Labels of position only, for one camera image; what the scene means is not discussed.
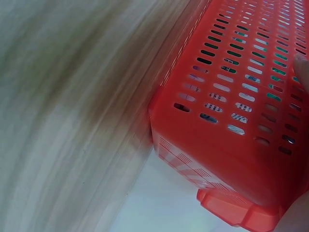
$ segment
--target green object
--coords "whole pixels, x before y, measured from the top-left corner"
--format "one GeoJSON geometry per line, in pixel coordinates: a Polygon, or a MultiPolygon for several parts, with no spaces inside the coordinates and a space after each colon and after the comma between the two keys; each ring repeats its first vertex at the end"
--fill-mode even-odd
{"type": "Polygon", "coordinates": [[[252,54],[253,55],[256,55],[256,56],[258,56],[258,57],[261,57],[261,58],[266,58],[266,56],[264,56],[264,55],[262,55],[262,54],[260,54],[260,53],[257,53],[257,52],[252,52],[252,54]]]}
{"type": "Polygon", "coordinates": [[[277,57],[280,57],[281,59],[284,59],[284,60],[287,60],[287,59],[288,59],[287,57],[285,57],[285,56],[283,56],[283,55],[280,55],[280,54],[278,54],[278,53],[275,53],[275,55],[276,55],[277,57]]]}
{"type": "Polygon", "coordinates": [[[274,63],[286,68],[286,64],[283,64],[279,61],[274,60],[274,63]]]}
{"type": "Polygon", "coordinates": [[[214,40],[216,42],[221,42],[221,40],[217,39],[217,38],[214,38],[212,36],[208,36],[208,39],[211,39],[211,40],[214,40]]]}
{"type": "Polygon", "coordinates": [[[205,50],[201,50],[201,53],[205,54],[205,55],[208,55],[208,56],[211,56],[211,57],[214,57],[215,54],[212,53],[212,52],[209,52],[209,51],[205,51],[205,50]]]}
{"type": "Polygon", "coordinates": [[[272,70],[275,71],[276,73],[279,73],[279,74],[282,74],[282,75],[286,74],[284,71],[281,71],[281,70],[276,69],[276,68],[272,68],[272,70]]]}
{"type": "Polygon", "coordinates": [[[271,79],[274,80],[274,81],[278,81],[278,82],[282,82],[283,80],[276,77],[276,76],[271,76],[271,79]]]}
{"type": "Polygon", "coordinates": [[[248,29],[248,28],[245,28],[245,27],[243,27],[243,26],[237,25],[237,27],[238,27],[238,28],[240,28],[240,29],[243,29],[243,30],[247,30],[247,31],[249,31],[249,29],[248,29]]]}
{"type": "Polygon", "coordinates": [[[236,49],[239,49],[239,50],[243,50],[243,47],[240,47],[240,46],[238,46],[238,45],[235,45],[235,44],[230,44],[230,46],[231,47],[234,47],[234,48],[236,48],[236,49]]]}
{"type": "Polygon", "coordinates": [[[293,80],[299,82],[298,78],[296,76],[293,76],[293,80]]]}
{"type": "Polygon", "coordinates": [[[241,54],[238,54],[236,52],[232,52],[232,51],[227,51],[228,54],[231,54],[233,56],[236,56],[236,57],[241,57],[241,54]]]}
{"type": "Polygon", "coordinates": [[[276,96],[276,95],[273,95],[273,94],[271,94],[271,93],[267,93],[267,96],[269,97],[269,98],[272,98],[272,99],[275,99],[275,100],[277,100],[277,101],[281,101],[281,98],[280,97],[278,97],[278,96],[276,96]]]}
{"type": "Polygon", "coordinates": [[[218,49],[219,48],[218,46],[212,45],[210,43],[205,43],[205,45],[208,46],[208,47],[211,47],[213,49],[218,49]]]}
{"type": "Polygon", "coordinates": [[[276,48],[277,48],[279,51],[282,51],[282,52],[288,53],[288,51],[287,51],[287,50],[285,50],[285,49],[283,49],[283,48],[280,48],[280,47],[278,47],[278,46],[276,46],[276,48]]]}

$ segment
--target basket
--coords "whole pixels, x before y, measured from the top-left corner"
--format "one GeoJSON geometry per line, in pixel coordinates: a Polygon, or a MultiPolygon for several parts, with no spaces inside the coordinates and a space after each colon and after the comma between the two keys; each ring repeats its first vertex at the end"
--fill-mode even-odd
{"type": "Polygon", "coordinates": [[[213,0],[150,107],[155,150],[232,226],[273,231],[308,190],[304,0],[213,0]]]}

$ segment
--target plastic basket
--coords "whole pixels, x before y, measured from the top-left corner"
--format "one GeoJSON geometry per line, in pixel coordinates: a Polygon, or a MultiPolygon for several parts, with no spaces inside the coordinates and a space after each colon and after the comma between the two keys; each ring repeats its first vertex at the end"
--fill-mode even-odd
{"type": "Polygon", "coordinates": [[[304,0],[214,0],[150,112],[154,146],[233,226],[272,231],[308,189],[304,0]]]}

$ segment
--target white wall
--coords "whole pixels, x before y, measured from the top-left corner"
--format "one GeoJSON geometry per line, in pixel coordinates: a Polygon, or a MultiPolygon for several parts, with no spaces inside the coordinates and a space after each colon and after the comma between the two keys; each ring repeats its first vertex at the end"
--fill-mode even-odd
{"type": "Polygon", "coordinates": [[[151,153],[110,232],[244,232],[212,215],[197,188],[151,153]]]}

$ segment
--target oval ventilation hole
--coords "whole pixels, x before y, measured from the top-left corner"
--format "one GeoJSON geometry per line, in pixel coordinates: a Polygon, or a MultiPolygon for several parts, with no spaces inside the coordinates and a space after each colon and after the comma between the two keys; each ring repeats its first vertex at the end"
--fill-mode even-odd
{"type": "Polygon", "coordinates": [[[212,64],[211,61],[209,61],[209,60],[207,60],[207,59],[200,58],[200,57],[198,57],[197,60],[198,60],[199,62],[204,63],[204,64],[209,64],[209,65],[212,64]]]}
{"type": "Polygon", "coordinates": [[[216,112],[219,112],[219,113],[223,112],[223,110],[219,106],[216,106],[214,104],[206,103],[205,107],[207,109],[210,109],[210,110],[213,110],[213,111],[216,111],[216,112]]]}
{"type": "Polygon", "coordinates": [[[256,64],[256,65],[259,65],[259,66],[264,66],[264,63],[257,61],[255,59],[250,59],[250,62],[253,63],[253,64],[256,64]]]}
{"type": "Polygon", "coordinates": [[[235,69],[229,68],[227,66],[221,66],[221,69],[228,71],[228,72],[231,72],[231,73],[236,73],[235,69]]]}
{"type": "Polygon", "coordinates": [[[205,55],[208,55],[208,56],[210,56],[210,57],[214,57],[214,56],[215,56],[214,53],[209,52],[209,51],[205,51],[205,50],[201,50],[201,53],[203,53],[203,54],[205,54],[205,55]]]}
{"type": "Polygon", "coordinates": [[[299,30],[299,31],[301,31],[301,32],[303,32],[303,33],[306,33],[302,28],[297,27],[296,29],[299,30]]]}
{"type": "Polygon", "coordinates": [[[211,32],[216,34],[216,35],[224,36],[224,34],[222,32],[219,32],[219,31],[216,31],[216,30],[211,30],[211,32]]]}
{"type": "Polygon", "coordinates": [[[276,57],[279,57],[279,58],[281,58],[281,59],[284,59],[284,60],[287,60],[287,59],[288,59],[287,57],[285,57],[285,56],[283,56],[283,55],[280,55],[280,54],[278,54],[278,53],[275,53],[275,56],[276,56],[276,57]]]}
{"type": "Polygon", "coordinates": [[[220,26],[218,24],[214,24],[215,27],[225,30],[226,27],[220,26]]]}
{"type": "Polygon", "coordinates": [[[213,99],[216,99],[218,101],[221,101],[221,102],[226,102],[226,98],[217,94],[217,93],[210,93],[209,96],[213,99]]]}
{"type": "Polygon", "coordinates": [[[299,79],[296,76],[293,76],[293,80],[295,80],[296,82],[300,83],[299,79]]]}
{"type": "Polygon", "coordinates": [[[262,115],[262,118],[264,118],[264,119],[266,119],[270,122],[275,123],[277,121],[276,118],[271,116],[271,115],[268,115],[268,114],[265,114],[265,113],[262,113],[261,115],[262,115]]]}
{"type": "Polygon", "coordinates": [[[247,34],[242,33],[242,32],[239,32],[239,31],[235,31],[235,33],[236,33],[237,35],[241,35],[241,36],[243,36],[243,37],[248,37],[247,34]]]}
{"type": "Polygon", "coordinates": [[[301,53],[301,54],[303,54],[303,55],[306,55],[305,52],[303,52],[303,51],[301,51],[301,50],[299,50],[299,49],[295,49],[295,50],[296,50],[296,52],[299,52],[299,53],[301,53]]]}
{"type": "Polygon", "coordinates": [[[245,93],[239,93],[239,96],[243,99],[246,99],[248,101],[251,101],[251,102],[254,102],[255,101],[255,98],[248,95],[248,94],[245,94],[245,93]]]}
{"type": "Polygon", "coordinates": [[[212,117],[210,115],[206,115],[206,114],[200,114],[199,115],[202,119],[211,122],[211,123],[217,123],[218,120],[215,117],[212,117]]]}
{"type": "Polygon", "coordinates": [[[192,79],[192,80],[198,81],[198,82],[204,82],[205,81],[203,78],[195,76],[193,74],[190,74],[189,78],[192,79]]]}
{"type": "Polygon", "coordinates": [[[296,13],[299,13],[299,14],[301,14],[301,15],[305,15],[304,13],[302,13],[302,12],[300,12],[300,11],[296,11],[296,10],[295,10],[295,12],[296,12],[296,13]]]}
{"type": "Polygon", "coordinates": [[[191,85],[191,84],[184,84],[184,87],[193,90],[194,92],[200,92],[201,89],[197,86],[191,85]]]}
{"type": "Polygon", "coordinates": [[[207,69],[203,69],[203,68],[201,68],[201,67],[199,67],[197,65],[194,65],[192,68],[194,70],[197,70],[197,71],[202,72],[202,73],[208,73],[209,72],[207,69]]]}
{"type": "Polygon", "coordinates": [[[271,76],[270,77],[272,80],[274,80],[274,81],[277,81],[277,82],[280,82],[280,83],[284,83],[284,81],[282,80],[282,79],[280,79],[280,78],[278,78],[278,77],[276,77],[276,76],[271,76]]]}
{"type": "Polygon", "coordinates": [[[230,64],[235,64],[235,65],[239,65],[238,61],[229,59],[229,58],[224,58],[224,61],[229,62],[230,64]]]}
{"type": "Polygon", "coordinates": [[[263,51],[263,52],[266,52],[267,51],[267,49],[266,48],[264,48],[264,47],[261,47],[261,46],[259,46],[259,45],[253,45],[256,49],[259,49],[259,50],[261,50],[261,51],[263,51]]]}
{"type": "Polygon", "coordinates": [[[227,16],[227,15],[223,15],[223,14],[219,14],[219,16],[221,16],[223,18],[231,18],[231,16],[227,16]]]}
{"type": "Polygon", "coordinates": [[[295,14],[297,17],[301,18],[301,19],[305,19],[303,16],[295,14]]]}
{"type": "Polygon", "coordinates": [[[232,113],[231,117],[239,122],[247,123],[248,119],[244,116],[238,115],[236,113],[232,113]]]}
{"type": "Polygon", "coordinates": [[[185,94],[185,93],[180,93],[179,97],[182,98],[182,99],[185,99],[187,101],[190,101],[190,102],[195,102],[195,100],[196,100],[194,97],[192,97],[188,94],[185,94]]]}
{"type": "Polygon", "coordinates": [[[280,69],[277,69],[277,68],[272,68],[272,70],[273,70],[274,72],[279,73],[279,74],[284,75],[284,76],[285,76],[285,74],[286,74],[284,71],[282,71],[282,70],[280,70],[280,69]]]}
{"type": "Polygon", "coordinates": [[[243,43],[243,44],[245,44],[245,43],[246,43],[246,41],[245,41],[245,40],[241,40],[241,39],[236,38],[236,37],[233,37],[233,40],[235,40],[235,41],[237,41],[237,42],[240,42],[240,43],[243,43]]]}
{"type": "Polygon", "coordinates": [[[264,35],[264,34],[262,34],[262,33],[257,33],[259,36],[262,36],[262,37],[264,37],[264,38],[267,38],[267,39],[269,39],[269,36],[268,35],[264,35]]]}
{"type": "Polygon", "coordinates": [[[295,104],[293,104],[293,103],[290,103],[290,107],[291,107],[292,109],[295,109],[295,110],[301,112],[301,108],[300,108],[298,105],[295,105],[295,104]]]}
{"type": "Polygon", "coordinates": [[[281,19],[279,19],[279,22],[281,22],[281,23],[283,23],[283,24],[285,24],[285,25],[290,25],[288,22],[285,22],[285,21],[283,21],[283,20],[281,20],[281,19]]]}
{"type": "Polygon", "coordinates": [[[258,128],[259,128],[261,131],[264,131],[264,132],[267,132],[267,133],[270,133],[270,134],[272,134],[272,133],[274,132],[271,128],[269,128],[269,127],[267,127],[267,126],[264,126],[264,125],[262,125],[262,124],[258,125],[258,128]]]}
{"type": "Polygon", "coordinates": [[[284,40],[289,41],[289,39],[288,39],[288,38],[286,38],[286,37],[284,37],[284,36],[282,36],[282,35],[278,35],[278,37],[279,37],[279,38],[281,38],[281,39],[284,39],[284,40]]]}
{"type": "Polygon", "coordinates": [[[302,34],[299,33],[299,32],[296,32],[296,34],[299,35],[300,37],[304,38],[304,39],[306,38],[304,35],[302,35],[302,34]]]}
{"type": "Polygon", "coordinates": [[[302,39],[300,39],[298,37],[296,37],[296,39],[299,40],[300,42],[303,42],[304,44],[306,43],[306,41],[304,41],[304,40],[302,40],[302,39]]]}
{"type": "Polygon", "coordinates": [[[254,81],[254,82],[256,82],[256,83],[261,83],[261,80],[260,80],[259,78],[254,77],[254,76],[250,76],[250,75],[246,74],[245,77],[246,77],[248,80],[254,81]]]}
{"type": "Polygon", "coordinates": [[[248,85],[248,84],[246,84],[246,83],[242,83],[242,87],[244,87],[244,88],[246,88],[246,89],[248,89],[248,90],[251,90],[251,91],[253,91],[253,92],[256,92],[256,93],[259,91],[257,87],[248,85]]]}
{"type": "Polygon", "coordinates": [[[230,78],[230,77],[227,77],[227,76],[224,76],[224,75],[221,75],[221,74],[218,74],[217,77],[220,78],[220,79],[222,79],[222,80],[225,80],[225,81],[227,81],[227,82],[231,82],[231,83],[234,82],[234,79],[233,79],[233,78],[230,78]]]}
{"type": "Polygon", "coordinates": [[[301,45],[300,43],[296,43],[296,45],[298,45],[298,46],[300,46],[300,47],[302,47],[302,48],[306,49],[306,47],[305,47],[305,46],[303,46],[303,45],[301,45]]]}
{"type": "Polygon", "coordinates": [[[220,90],[223,90],[223,91],[225,91],[225,92],[230,92],[230,91],[231,91],[229,87],[222,86],[222,85],[220,85],[220,84],[218,84],[218,83],[214,83],[213,86],[214,86],[215,88],[220,89],[220,90]]]}
{"type": "Polygon", "coordinates": [[[292,125],[290,125],[290,124],[288,124],[288,123],[286,123],[286,124],[284,125],[284,127],[285,127],[286,129],[290,130],[290,131],[293,131],[294,133],[297,133],[297,132],[298,132],[298,129],[297,129],[296,127],[294,127],[294,126],[292,126],[292,125]]]}
{"type": "Polygon", "coordinates": [[[246,111],[246,112],[252,112],[252,108],[251,107],[249,107],[249,106],[247,106],[247,105],[244,105],[244,104],[242,104],[242,103],[239,103],[239,102],[237,102],[236,104],[235,104],[235,106],[238,108],[238,109],[241,109],[241,110],[244,110],[244,111],[246,111]]]}
{"type": "Polygon", "coordinates": [[[256,69],[256,68],[253,68],[251,66],[248,66],[248,70],[252,71],[252,72],[255,72],[257,74],[262,74],[263,72],[259,69],[256,69]]]}
{"type": "Polygon", "coordinates": [[[241,57],[241,54],[238,54],[236,52],[232,52],[232,51],[227,51],[228,54],[236,56],[236,57],[241,57]]]}
{"type": "Polygon", "coordinates": [[[295,8],[298,9],[299,11],[304,11],[303,9],[301,9],[301,8],[299,8],[297,6],[295,6],[295,8]]]}
{"type": "Polygon", "coordinates": [[[291,97],[299,102],[303,102],[303,99],[295,94],[291,94],[291,97]]]}
{"type": "Polygon", "coordinates": [[[263,59],[266,58],[266,56],[264,56],[264,55],[262,55],[262,54],[260,54],[260,53],[257,53],[257,52],[252,52],[252,54],[255,55],[255,56],[257,56],[257,57],[263,58],[263,59]]]}
{"type": "Polygon", "coordinates": [[[211,47],[211,48],[213,48],[213,49],[218,49],[218,48],[219,48],[218,46],[213,45],[213,44],[210,44],[210,43],[204,43],[204,44],[205,44],[205,46],[211,47]]]}
{"type": "Polygon", "coordinates": [[[279,44],[281,44],[281,45],[283,45],[283,46],[286,46],[286,47],[289,46],[287,43],[284,43],[284,42],[282,42],[282,41],[280,41],[280,40],[277,40],[277,43],[279,43],[279,44]]]}
{"type": "Polygon", "coordinates": [[[277,60],[274,60],[274,63],[275,64],[278,64],[278,65],[280,65],[280,66],[282,66],[282,67],[284,67],[284,68],[286,68],[286,64],[284,64],[284,63],[281,63],[281,62],[279,62],[279,61],[277,61],[277,60]]]}
{"type": "Polygon", "coordinates": [[[296,20],[298,21],[298,22],[301,22],[301,23],[305,23],[303,20],[300,20],[299,18],[296,18],[296,20]]]}
{"type": "Polygon", "coordinates": [[[213,41],[215,41],[215,42],[221,42],[220,39],[217,39],[217,38],[212,37],[212,36],[208,36],[208,39],[213,40],[213,41]]]}
{"type": "Polygon", "coordinates": [[[292,151],[290,149],[287,149],[287,148],[285,148],[283,146],[279,147],[279,151],[284,153],[284,154],[286,154],[286,155],[289,155],[289,156],[292,154],[292,151]]]}
{"type": "Polygon", "coordinates": [[[285,50],[285,49],[283,49],[283,48],[281,48],[281,47],[276,46],[276,48],[277,48],[279,51],[282,51],[282,52],[284,52],[284,53],[288,53],[287,50],[285,50]]]}
{"type": "Polygon", "coordinates": [[[270,28],[270,26],[266,25],[264,22],[259,22],[259,24],[261,24],[261,25],[264,26],[264,27],[270,28]]]}
{"type": "Polygon", "coordinates": [[[278,32],[280,32],[283,35],[289,36],[289,33],[287,33],[286,31],[283,31],[281,29],[278,29],[278,32]]]}
{"type": "Polygon", "coordinates": [[[262,31],[265,31],[265,32],[268,32],[268,33],[270,33],[270,31],[269,30],[267,30],[267,29],[265,29],[265,28],[262,28],[262,27],[258,27],[260,30],[262,30],[262,31]]]}
{"type": "Polygon", "coordinates": [[[300,92],[300,93],[305,92],[305,90],[304,90],[303,88],[300,88],[300,87],[298,87],[298,86],[292,86],[292,88],[295,89],[295,90],[297,90],[297,91],[300,92]]]}
{"type": "Polygon", "coordinates": [[[227,22],[227,21],[224,21],[224,20],[222,20],[222,19],[219,19],[219,18],[217,18],[217,21],[218,21],[218,22],[221,22],[221,23],[225,23],[225,24],[228,24],[228,22],[227,22]]]}
{"type": "Polygon", "coordinates": [[[181,105],[181,104],[179,104],[179,103],[175,103],[174,104],[174,107],[176,108],[176,109],[179,109],[179,110],[181,110],[181,111],[184,111],[184,112],[190,112],[190,109],[188,108],[188,107],[186,107],[186,106],[184,106],[184,105],[181,105]]]}
{"type": "Polygon", "coordinates": [[[276,95],[274,95],[274,94],[272,94],[272,93],[267,93],[267,96],[269,97],[269,98],[271,98],[271,99],[274,99],[274,100],[276,100],[276,101],[281,101],[281,98],[280,97],[278,97],[278,96],[276,96],[276,95]]]}
{"type": "Polygon", "coordinates": [[[233,48],[236,48],[236,49],[238,49],[238,50],[243,50],[243,47],[238,46],[238,45],[235,45],[235,44],[233,44],[233,43],[231,43],[230,46],[233,47],[233,48]]]}
{"type": "Polygon", "coordinates": [[[287,14],[287,13],[285,13],[285,12],[283,12],[283,11],[280,11],[280,13],[281,13],[281,14],[283,14],[283,15],[285,15],[285,16],[290,17],[290,15],[289,15],[289,14],[287,14]]]}
{"type": "Polygon", "coordinates": [[[283,19],[285,19],[285,20],[287,20],[287,21],[290,21],[290,19],[289,19],[289,18],[284,17],[284,16],[282,16],[282,15],[279,15],[279,17],[280,17],[280,18],[283,18],[283,19]]]}
{"type": "Polygon", "coordinates": [[[245,131],[242,128],[236,127],[234,125],[227,125],[227,128],[236,134],[240,134],[240,135],[245,134],[245,131]]]}
{"type": "Polygon", "coordinates": [[[264,40],[260,40],[258,38],[255,38],[255,41],[259,42],[259,43],[262,43],[262,44],[265,44],[265,45],[268,45],[268,43],[264,40]]]}
{"type": "Polygon", "coordinates": [[[278,112],[278,111],[279,111],[279,108],[276,107],[276,106],[274,106],[274,105],[272,105],[272,104],[265,103],[265,107],[266,107],[267,109],[269,109],[269,110],[274,111],[274,112],[278,112]]]}
{"type": "Polygon", "coordinates": [[[266,145],[266,146],[268,146],[270,144],[270,142],[267,139],[264,139],[264,138],[259,137],[259,136],[257,136],[254,140],[257,141],[258,143],[266,145]]]}
{"type": "Polygon", "coordinates": [[[295,144],[295,139],[293,139],[292,137],[287,136],[285,134],[282,135],[282,139],[285,140],[285,141],[288,141],[291,144],[295,144]]]}
{"type": "Polygon", "coordinates": [[[281,28],[284,28],[284,29],[286,29],[286,30],[289,30],[288,27],[286,27],[285,25],[282,25],[282,24],[280,24],[280,23],[278,23],[278,26],[281,27],[281,28]]]}
{"type": "Polygon", "coordinates": [[[271,88],[271,89],[273,89],[275,91],[278,91],[279,93],[283,92],[283,89],[278,87],[278,86],[275,86],[275,85],[272,85],[272,84],[269,84],[268,86],[269,86],[269,88],[271,88]]]}

